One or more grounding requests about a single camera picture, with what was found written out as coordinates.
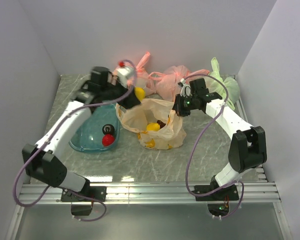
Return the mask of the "red fake apple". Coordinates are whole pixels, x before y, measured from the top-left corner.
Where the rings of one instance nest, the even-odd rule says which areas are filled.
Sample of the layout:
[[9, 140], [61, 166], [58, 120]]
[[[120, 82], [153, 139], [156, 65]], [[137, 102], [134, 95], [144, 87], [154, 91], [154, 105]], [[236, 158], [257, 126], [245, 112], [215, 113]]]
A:
[[101, 140], [104, 147], [108, 147], [115, 142], [115, 137], [112, 134], [105, 134]]

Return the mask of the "teal plastic tray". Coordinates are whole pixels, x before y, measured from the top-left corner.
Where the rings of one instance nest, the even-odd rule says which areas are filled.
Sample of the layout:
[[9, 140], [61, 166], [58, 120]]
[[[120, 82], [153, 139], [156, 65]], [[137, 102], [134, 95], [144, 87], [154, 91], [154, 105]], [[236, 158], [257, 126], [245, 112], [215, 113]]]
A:
[[[102, 128], [106, 124], [111, 124], [115, 128], [115, 142], [107, 147], [102, 145], [104, 136]], [[76, 131], [69, 141], [70, 147], [80, 153], [95, 154], [109, 151], [117, 146], [120, 137], [121, 124], [116, 115], [114, 104], [98, 107], [92, 116], [88, 118]]]

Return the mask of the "dark purple fake mangosteen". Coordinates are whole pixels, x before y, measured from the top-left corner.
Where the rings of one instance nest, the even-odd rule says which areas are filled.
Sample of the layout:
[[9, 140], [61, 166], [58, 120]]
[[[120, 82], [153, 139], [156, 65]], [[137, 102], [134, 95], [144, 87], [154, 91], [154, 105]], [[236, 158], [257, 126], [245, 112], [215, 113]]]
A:
[[115, 127], [112, 125], [112, 124], [105, 124], [103, 127], [102, 127], [102, 133], [104, 135], [114, 135], [116, 132], [115, 130]]

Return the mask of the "orange printed plastic bag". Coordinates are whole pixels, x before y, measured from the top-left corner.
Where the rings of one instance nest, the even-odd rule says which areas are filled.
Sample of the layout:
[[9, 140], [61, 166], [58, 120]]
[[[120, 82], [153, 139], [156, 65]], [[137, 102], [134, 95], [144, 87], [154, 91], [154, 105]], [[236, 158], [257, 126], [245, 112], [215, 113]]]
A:
[[124, 129], [135, 133], [139, 143], [151, 150], [170, 150], [183, 145], [183, 119], [173, 110], [173, 102], [145, 98], [140, 105], [125, 109], [115, 106]]

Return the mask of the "dark red fake fruit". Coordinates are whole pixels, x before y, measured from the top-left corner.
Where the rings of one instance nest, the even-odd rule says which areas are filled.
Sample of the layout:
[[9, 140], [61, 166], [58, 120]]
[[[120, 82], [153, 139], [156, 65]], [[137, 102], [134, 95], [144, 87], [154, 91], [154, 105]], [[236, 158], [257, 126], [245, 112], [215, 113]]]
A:
[[166, 123], [162, 122], [161, 120], [157, 120], [156, 123], [159, 125], [160, 129], [162, 129], [166, 126]]

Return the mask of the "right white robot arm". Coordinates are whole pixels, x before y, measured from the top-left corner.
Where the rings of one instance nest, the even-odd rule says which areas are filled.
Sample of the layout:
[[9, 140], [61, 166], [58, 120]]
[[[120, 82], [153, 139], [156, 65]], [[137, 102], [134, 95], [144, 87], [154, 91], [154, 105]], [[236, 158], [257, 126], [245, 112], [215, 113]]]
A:
[[212, 123], [218, 123], [229, 136], [231, 143], [227, 165], [210, 182], [206, 193], [190, 191], [195, 197], [211, 195], [216, 200], [223, 199], [228, 187], [239, 182], [248, 171], [267, 161], [266, 133], [261, 126], [253, 126], [237, 115], [228, 105], [228, 97], [217, 92], [209, 92], [204, 74], [197, 74], [196, 79], [186, 82], [181, 79], [181, 90], [175, 96], [173, 110], [179, 117], [187, 117], [192, 110], [201, 110], [212, 118], [204, 130]]

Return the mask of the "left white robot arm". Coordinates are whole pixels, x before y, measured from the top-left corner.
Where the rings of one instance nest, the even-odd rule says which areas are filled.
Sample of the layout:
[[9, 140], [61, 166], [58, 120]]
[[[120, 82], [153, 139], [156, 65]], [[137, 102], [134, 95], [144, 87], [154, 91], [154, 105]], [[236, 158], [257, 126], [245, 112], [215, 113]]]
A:
[[98, 107], [117, 103], [131, 109], [140, 105], [135, 94], [136, 81], [136, 68], [128, 61], [122, 62], [115, 72], [94, 67], [90, 79], [74, 93], [47, 134], [22, 149], [26, 174], [51, 187], [73, 191], [79, 201], [87, 200], [91, 195], [89, 180], [69, 171], [60, 157], [76, 131]]

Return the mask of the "yellow fake lemon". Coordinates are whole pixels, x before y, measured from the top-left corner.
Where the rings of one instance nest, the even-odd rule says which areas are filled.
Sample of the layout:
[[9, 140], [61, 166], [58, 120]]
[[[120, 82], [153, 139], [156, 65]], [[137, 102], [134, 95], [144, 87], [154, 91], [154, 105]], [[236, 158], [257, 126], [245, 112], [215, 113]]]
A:
[[134, 94], [140, 102], [146, 97], [146, 92], [141, 87], [135, 87]]

